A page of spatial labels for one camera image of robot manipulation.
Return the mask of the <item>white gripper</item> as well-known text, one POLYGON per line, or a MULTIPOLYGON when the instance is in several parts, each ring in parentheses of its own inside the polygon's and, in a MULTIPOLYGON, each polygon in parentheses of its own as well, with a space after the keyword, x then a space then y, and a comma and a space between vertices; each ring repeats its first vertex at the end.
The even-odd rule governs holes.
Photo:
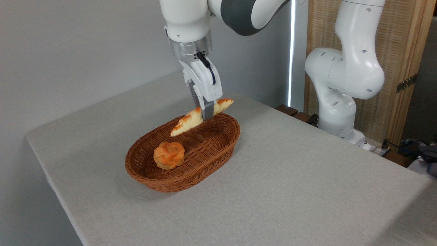
POLYGON ((209 58, 206 57, 205 60, 209 67, 206 67, 201 60, 192 62, 179 61, 183 67, 184 80, 189 85, 195 106, 201 107, 203 99, 205 108, 202 109, 202 116, 204 121, 214 116, 214 100, 223 96, 219 73, 209 58))

